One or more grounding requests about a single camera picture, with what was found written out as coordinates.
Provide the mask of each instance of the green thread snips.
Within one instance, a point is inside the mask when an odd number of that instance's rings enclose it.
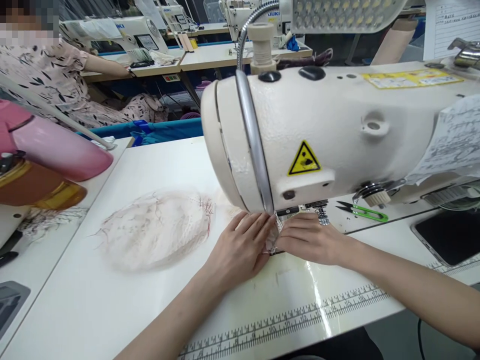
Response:
[[[354,215],[358,215],[367,219],[372,219],[381,223],[386,223],[389,220],[389,217],[387,215],[378,211],[373,211],[365,207],[350,204],[345,201],[337,201],[337,203],[342,204],[345,207],[336,206],[336,208],[339,208],[340,210],[346,211],[348,213],[352,213]]]

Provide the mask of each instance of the blue bin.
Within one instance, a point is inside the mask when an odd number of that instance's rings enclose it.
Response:
[[[144,120],[126,122],[99,127],[91,131],[101,138],[113,136],[115,139],[134,137],[133,147],[165,143],[203,136],[202,121],[199,117],[165,122],[146,122]],[[86,139],[88,136],[78,133]]]

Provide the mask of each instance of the forearm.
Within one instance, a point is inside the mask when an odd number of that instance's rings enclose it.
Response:
[[[201,269],[115,360],[177,359],[194,332],[220,303],[223,294]]]
[[[441,333],[480,349],[480,292],[359,241],[354,246],[345,267],[373,281]]]
[[[126,78],[130,76],[129,71],[120,63],[92,54],[88,55],[84,70],[120,78]]]

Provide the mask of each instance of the hand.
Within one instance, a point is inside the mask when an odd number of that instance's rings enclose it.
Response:
[[[278,249],[307,261],[344,266],[356,239],[340,233],[332,224],[322,226],[313,212],[289,218],[275,243]]]
[[[225,292],[253,278],[269,260],[262,249],[274,224],[275,217],[267,213],[239,213],[221,233],[203,270]]]

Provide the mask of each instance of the floral dress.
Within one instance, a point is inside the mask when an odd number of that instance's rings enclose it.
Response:
[[[148,94],[133,97],[121,110],[91,101],[87,84],[80,75],[88,56],[62,39],[52,46],[0,46],[0,72],[89,129],[133,120],[167,120],[168,109]],[[38,115],[58,122],[21,95],[2,89],[29,110],[35,108]]]

